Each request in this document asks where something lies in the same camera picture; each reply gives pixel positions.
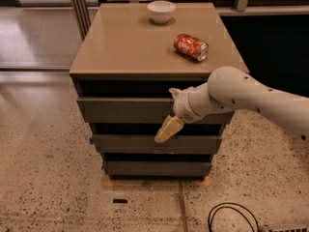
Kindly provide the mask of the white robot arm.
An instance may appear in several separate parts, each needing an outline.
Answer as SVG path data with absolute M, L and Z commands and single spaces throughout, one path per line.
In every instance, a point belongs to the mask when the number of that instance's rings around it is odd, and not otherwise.
M 172 88 L 173 115 L 169 115 L 154 141 L 163 143 L 185 124 L 208 115 L 248 109 L 303 140 L 309 139 L 309 99 L 276 90 L 234 67 L 221 67 L 208 81 L 184 90 Z

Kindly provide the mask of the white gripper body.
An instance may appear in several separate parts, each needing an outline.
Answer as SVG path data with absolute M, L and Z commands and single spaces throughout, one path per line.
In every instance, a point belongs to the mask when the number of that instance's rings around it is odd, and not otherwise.
M 174 100 L 174 114 L 185 123 L 194 122 L 194 113 L 189 105 L 189 90 L 181 90 L 182 92 Z

